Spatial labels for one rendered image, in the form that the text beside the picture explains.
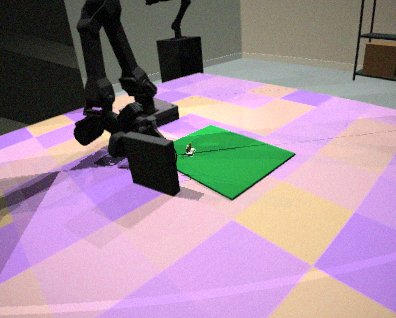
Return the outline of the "green circuit board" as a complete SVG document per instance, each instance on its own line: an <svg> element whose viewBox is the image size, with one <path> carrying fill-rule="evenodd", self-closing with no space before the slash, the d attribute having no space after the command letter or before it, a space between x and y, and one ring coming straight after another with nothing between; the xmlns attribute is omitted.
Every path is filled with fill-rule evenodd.
<svg viewBox="0 0 396 318"><path fill-rule="evenodd" d="M177 171L231 201L296 155L214 125L173 143Z"/></svg>

